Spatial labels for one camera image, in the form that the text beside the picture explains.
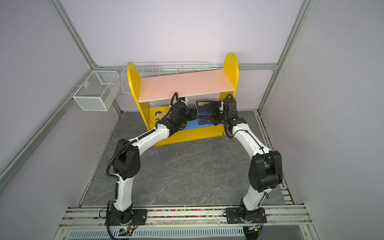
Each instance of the yellow book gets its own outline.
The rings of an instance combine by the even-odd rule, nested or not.
[[[167,112],[169,111],[170,107],[158,107],[158,108],[150,108],[149,109],[149,128],[152,129],[155,127],[155,123],[162,119]]]

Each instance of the stack of books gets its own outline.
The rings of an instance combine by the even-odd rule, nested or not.
[[[212,113],[204,106],[205,104],[212,103],[215,101],[196,101],[196,109],[197,109],[197,124],[198,125],[207,125],[212,124],[209,116]]]

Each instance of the black mounting plate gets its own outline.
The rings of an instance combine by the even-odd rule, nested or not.
[[[259,223],[259,219],[262,223],[266,223],[266,216],[265,216],[265,209],[264,208],[259,208],[254,211],[248,211],[250,215],[249,218],[252,218],[253,220],[250,223]],[[225,209],[225,215],[227,218],[227,223],[240,223],[240,224],[245,224],[246,222],[243,222],[241,220],[241,214],[240,214],[240,209],[238,207],[227,207]]]
[[[136,226],[137,222],[139,222],[139,225],[145,225],[145,222],[147,220],[148,209],[132,209],[132,212],[133,212],[132,222],[129,225]],[[117,218],[115,217],[115,215],[113,214],[110,214],[110,216],[108,217],[108,225],[124,227],[124,225],[121,225],[117,220]]]

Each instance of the white mesh basket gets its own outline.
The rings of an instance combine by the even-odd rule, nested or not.
[[[117,71],[93,71],[73,98],[84,111],[108,111],[120,87]]]

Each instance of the white tag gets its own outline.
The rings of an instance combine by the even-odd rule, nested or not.
[[[87,88],[88,85],[89,85],[89,82],[88,82],[88,80],[87,80],[87,81],[83,84],[83,87],[84,87],[84,88]]]

